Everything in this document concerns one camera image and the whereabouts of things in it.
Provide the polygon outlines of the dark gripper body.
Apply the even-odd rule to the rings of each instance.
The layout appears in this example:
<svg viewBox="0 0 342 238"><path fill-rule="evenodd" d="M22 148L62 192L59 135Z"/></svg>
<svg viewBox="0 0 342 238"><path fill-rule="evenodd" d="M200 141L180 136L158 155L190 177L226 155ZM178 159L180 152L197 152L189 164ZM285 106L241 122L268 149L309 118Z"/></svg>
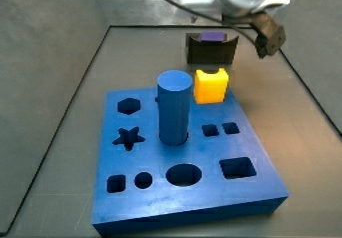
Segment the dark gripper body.
<svg viewBox="0 0 342 238"><path fill-rule="evenodd" d="M256 48L261 58L273 56L287 41L285 28L262 12L253 16L252 28L257 32Z"/></svg>

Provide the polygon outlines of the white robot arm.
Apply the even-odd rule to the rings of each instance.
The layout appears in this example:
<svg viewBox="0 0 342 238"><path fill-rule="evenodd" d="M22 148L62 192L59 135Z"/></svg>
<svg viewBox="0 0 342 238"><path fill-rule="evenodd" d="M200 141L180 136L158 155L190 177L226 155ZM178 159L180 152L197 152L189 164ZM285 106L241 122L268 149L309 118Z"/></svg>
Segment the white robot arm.
<svg viewBox="0 0 342 238"><path fill-rule="evenodd" d="M258 56L273 56L287 41L285 28L273 12L292 0L174 0L181 6L209 16L220 17L225 25L248 24L257 32Z"/></svg>

